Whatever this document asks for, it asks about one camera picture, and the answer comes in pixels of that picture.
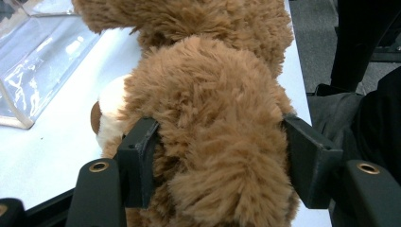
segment table surface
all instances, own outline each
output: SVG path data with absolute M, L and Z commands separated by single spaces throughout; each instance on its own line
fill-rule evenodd
M 29 209 L 75 187 L 79 169 L 100 157 L 90 111 L 99 91 L 139 61 L 137 34 L 130 31 L 105 32 L 30 130 L 0 127 L 0 198 L 18 198 Z M 295 41 L 279 82 L 297 114 L 310 123 Z M 328 212 L 302 206 L 293 226 L 310 224 L 331 226 Z

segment black metal leg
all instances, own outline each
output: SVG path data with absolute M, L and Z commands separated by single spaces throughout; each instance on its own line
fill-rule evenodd
M 400 0 L 339 0 L 339 37 L 331 85 L 354 92 L 401 10 Z

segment brown plush toy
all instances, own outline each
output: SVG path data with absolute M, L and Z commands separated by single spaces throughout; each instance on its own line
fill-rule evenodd
M 276 80 L 292 39 L 284 2 L 73 3 L 94 32 L 140 32 L 143 59 L 124 79 L 117 124 L 102 127 L 103 114 L 95 128 L 111 158 L 142 116 L 160 123 L 155 192 L 148 209 L 127 209 L 129 226 L 290 226 L 298 197 L 281 123 L 293 110 Z

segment transparent container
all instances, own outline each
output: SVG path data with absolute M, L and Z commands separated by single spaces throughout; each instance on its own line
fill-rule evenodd
M 0 125 L 29 129 L 99 36 L 69 0 L 1 3 Z

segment floor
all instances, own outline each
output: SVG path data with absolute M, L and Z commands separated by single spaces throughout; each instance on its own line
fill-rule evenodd
M 338 24 L 336 0 L 290 1 L 292 23 L 307 92 L 319 83 L 330 83 L 336 53 Z M 401 64 L 371 62 L 357 92 L 366 95 L 375 90 L 377 82 Z

